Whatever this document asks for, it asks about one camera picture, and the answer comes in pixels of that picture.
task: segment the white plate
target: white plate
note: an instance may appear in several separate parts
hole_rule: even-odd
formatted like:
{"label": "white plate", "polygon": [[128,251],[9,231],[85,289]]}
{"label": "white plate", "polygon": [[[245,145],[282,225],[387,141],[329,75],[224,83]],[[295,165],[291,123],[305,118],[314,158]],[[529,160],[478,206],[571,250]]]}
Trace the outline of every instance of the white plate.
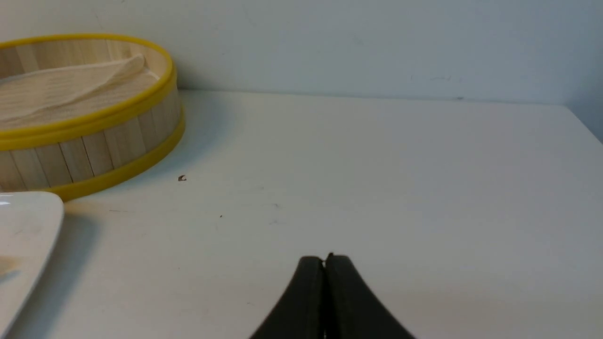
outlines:
{"label": "white plate", "polygon": [[[0,338],[36,286],[63,214],[63,202],[52,193],[0,193]],[[7,262],[13,268],[2,275]]]}

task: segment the table surface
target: table surface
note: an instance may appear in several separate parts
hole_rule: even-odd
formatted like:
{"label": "table surface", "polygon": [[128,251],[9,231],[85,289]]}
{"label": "table surface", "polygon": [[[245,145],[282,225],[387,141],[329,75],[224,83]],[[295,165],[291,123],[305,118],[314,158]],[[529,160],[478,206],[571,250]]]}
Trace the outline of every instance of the table surface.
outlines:
{"label": "table surface", "polygon": [[182,97],[166,159],[66,204],[9,338],[248,338],[329,252],[419,339],[602,337],[603,145],[566,108]]}

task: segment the bamboo steamer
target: bamboo steamer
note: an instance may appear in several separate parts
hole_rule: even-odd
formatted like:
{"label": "bamboo steamer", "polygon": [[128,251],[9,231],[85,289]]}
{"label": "bamboo steamer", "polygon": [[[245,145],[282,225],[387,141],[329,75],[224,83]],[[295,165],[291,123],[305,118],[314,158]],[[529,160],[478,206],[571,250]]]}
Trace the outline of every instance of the bamboo steamer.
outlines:
{"label": "bamboo steamer", "polygon": [[[169,54],[151,42],[75,34],[0,43],[0,98],[2,89],[14,81],[63,69],[121,65],[141,57],[141,68],[152,77],[140,75],[137,85],[120,78],[69,102],[69,109],[44,106],[50,95],[35,92],[38,89],[5,92],[2,101],[13,106],[0,106],[0,192],[49,191],[64,201],[98,192],[163,159],[185,129],[175,67]],[[116,94],[95,98],[111,90]],[[32,101],[23,99],[28,97],[24,92],[42,102],[35,114],[22,109]],[[14,118],[14,105],[29,114],[27,118]]]}

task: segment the wooden slat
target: wooden slat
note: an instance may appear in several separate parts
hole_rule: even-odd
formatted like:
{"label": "wooden slat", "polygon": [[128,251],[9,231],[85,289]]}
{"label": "wooden slat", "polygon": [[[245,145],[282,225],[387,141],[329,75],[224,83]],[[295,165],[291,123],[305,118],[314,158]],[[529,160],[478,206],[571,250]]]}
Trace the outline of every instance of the wooden slat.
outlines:
{"label": "wooden slat", "polygon": [[94,133],[92,135],[83,136],[84,146],[88,154],[88,160],[92,167],[94,176],[100,176],[113,170],[113,162],[109,148],[107,147],[107,139],[103,132]]}
{"label": "wooden slat", "polygon": [[90,179],[94,176],[86,154],[86,147],[81,138],[61,142],[60,145],[73,182]]}
{"label": "wooden slat", "polygon": [[36,153],[50,187],[71,183],[71,175],[58,144],[37,147]]}
{"label": "wooden slat", "polygon": [[10,153],[27,189],[34,190],[50,187],[35,149],[14,150],[10,151]]}
{"label": "wooden slat", "polygon": [[180,119],[178,103],[178,90],[174,88],[163,102],[163,109],[165,110],[166,121],[168,123],[170,134],[174,131]]}
{"label": "wooden slat", "polygon": [[35,72],[40,70],[37,64],[36,52],[32,45],[19,45],[16,48],[19,60],[25,73]]}
{"label": "wooden slat", "polygon": [[138,118],[133,118],[119,126],[106,129],[105,137],[115,168],[126,165],[147,152]]}
{"label": "wooden slat", "polygon": [[130,43],[118,40],[107,40],[107,47],[109,48],[109,56],[111,60],[123,60],[132,57],[132,50],[130,49]]}
{"label": "wooden slat", "polygon": [[144,56],[145,66],[156,76],[161,77],[168,65],[163,55],[152,48],[144,47]]}
{"label": "wooden slat", "polygon": [[79,66],[86,64],[84,55],[81,52],[80,44],[77,40],[61,41],[61,49],[63,51],[63,57],[65,58],[65,64],[67,66]]}
{"label": "wooden slat", "polygon": [[45,41],[32,44],[40,69],[67,67],[68,58],[61,41]]}
{"label": "wooden slat", "polygon": [[145,142],[145,149],[147,151],[155,149],[161,139],[155,131],[155,123],[153,122],[153,110],[149,110],[138,116],[138,123],[140,124],[140,132],[142,133],[142,140]]}
{"label": "wooden slat", "polygon": [[15,47],[0,49],[0,79],[23,73],[17,49]]}
{"label": "wooden slat", "polygon": [[86,39],[75,41],[80,45],[82,56],[87,64],[111,61],[109,46],[107,46],[106,40]]}
{"label": "wooden slat", "polygon": [[159,141],[164,141],[170,134],[167,118],[165,116],[165,108],[163,102],[155,105],[151,112],[153,113],[153,123],[155,125],[155,133]]}
{"label": "wooden slat", "polygon": [[5,192],[27,190],[10,151],[0,151],[0,186]]}

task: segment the white wall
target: white wall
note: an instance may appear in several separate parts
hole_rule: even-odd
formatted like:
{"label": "white wall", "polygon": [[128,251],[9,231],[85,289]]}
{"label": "white wall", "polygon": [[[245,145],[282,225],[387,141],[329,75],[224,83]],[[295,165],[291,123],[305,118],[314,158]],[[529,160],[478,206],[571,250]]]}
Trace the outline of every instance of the white wall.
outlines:
{"label": "white wall", "polygon": [[0,40],[104,31],[190,88],[567,104],[603,139],[601,0],[0,0]]}

